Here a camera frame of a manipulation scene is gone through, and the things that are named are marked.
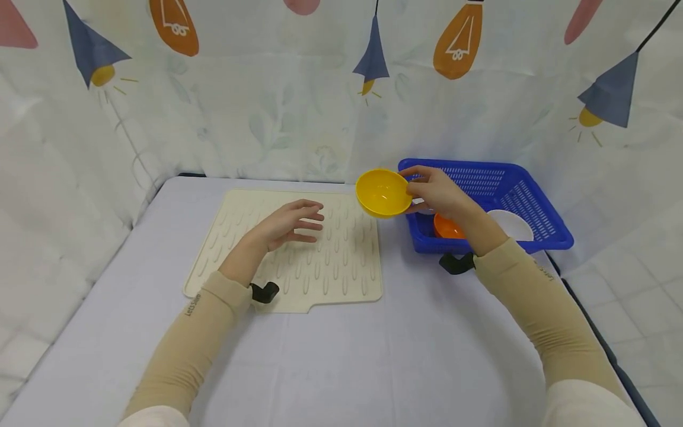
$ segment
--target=arm sleeve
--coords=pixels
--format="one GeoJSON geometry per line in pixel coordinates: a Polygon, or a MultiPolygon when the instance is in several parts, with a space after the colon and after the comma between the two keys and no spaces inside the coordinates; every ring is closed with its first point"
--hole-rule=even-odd
{"type": "Polygon", "coordinates": [[[211,274],[159,342],[124,418],[157,406],[187,418],[223,339],[250,302],[251,289],[219,272],[211,274]]]}
{"type": "Polygon", "coordinates": [[[479,280],[507,308],[538,351],[547,388],[566,379],[584,380],[628,403],[579,307],[514,240],[475,257],[475,266],[479,280]]]}

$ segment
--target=right hand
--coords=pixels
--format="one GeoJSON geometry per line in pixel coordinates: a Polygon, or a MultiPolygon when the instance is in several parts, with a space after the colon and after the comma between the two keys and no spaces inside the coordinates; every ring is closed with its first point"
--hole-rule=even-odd
{"type": "Polygon", "coordinates": [[[484,211],[441,169],[417,165],[404,169],[399,174],[404,177],[421,175],[408,183],[407,191],[413,197],[421,197],[424,202],[411,206],[406,213],[434,209],[457,223],[484,211]]]}

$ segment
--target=blue plastic basket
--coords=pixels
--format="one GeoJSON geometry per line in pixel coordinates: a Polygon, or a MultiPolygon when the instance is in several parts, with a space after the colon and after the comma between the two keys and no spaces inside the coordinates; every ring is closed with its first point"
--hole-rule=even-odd
{"type": "MultiPolygon", "coordinates": [[[[398,169],[414,165],[442,169],[487,212],[503,209],[522,217],[531,226],[534,237],[533,242],[519,242],[527,253],[573,246],[574,238],[562,218],[523,167],[511,163],[404,159],[398,169]]],[[[467,240],[435,237],[432,215],[406,217],[416,252],[462,254],[472,251],[467,240]]]]}

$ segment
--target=beige silicone mat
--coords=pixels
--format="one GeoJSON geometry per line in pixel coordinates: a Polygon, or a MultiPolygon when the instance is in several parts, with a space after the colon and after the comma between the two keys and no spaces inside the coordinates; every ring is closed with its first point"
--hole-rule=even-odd
{"type": "Polygon", "coordinates": [[[228,191],[199,252],[183,293],[194,297],[240,238],[285,203],[312,199],[323,203],[316,244],[287,243],[269,253],[254,283],[280,287],[272,303],[254,302],[257,312],[307,313],[319,304],[377,301],[382,296],[377,222],[363,212],[353,194],[228,191]]]}

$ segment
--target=bowl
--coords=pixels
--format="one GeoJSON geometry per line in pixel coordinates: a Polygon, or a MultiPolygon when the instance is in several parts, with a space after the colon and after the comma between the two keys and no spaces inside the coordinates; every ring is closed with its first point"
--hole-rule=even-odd
{"type": "Polygon", "coordinates": [[[375,218],[391,218],[410,207],[413,198],[406,193],[408,181],[388,169],[365,172],[356,181],[356,198],[363,210],[375,218]]]}
{"type": "Polygon", "coordinates": [[[488,216],[495,219],[505,234],[514,240],[518,242],[533,241],[533,230],[519,215],[506,210],[494,209],[488,211],[488,216]]]}
{"type": "Polygon", "coordinates": [[[438,238],[465,238],[460,226],[440,214],[434,215],[434,234],[438,238]]]}

